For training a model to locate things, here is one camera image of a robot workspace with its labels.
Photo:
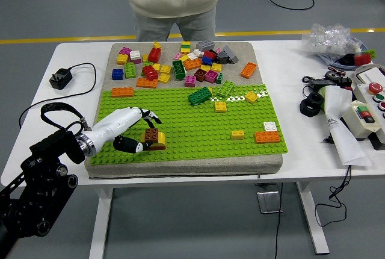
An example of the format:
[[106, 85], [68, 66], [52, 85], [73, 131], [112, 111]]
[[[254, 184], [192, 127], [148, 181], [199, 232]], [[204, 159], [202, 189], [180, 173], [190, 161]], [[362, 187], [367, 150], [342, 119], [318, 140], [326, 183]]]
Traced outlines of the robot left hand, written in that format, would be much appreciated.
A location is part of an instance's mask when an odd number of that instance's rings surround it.
[[152, 111], [127, 107], [113, 111], [92, 127], [91, 131], [83, 131], [77, 140], [84, 154], [88, 157], [96, 155], [106, 142], [113, 142], [118, 151], [135, 154], [147, 149], [150, 143], [141, 143], [122, 134], [134, 126], [140, 119], [153, 128], [153, 122], [161, 123], [159, 117]]

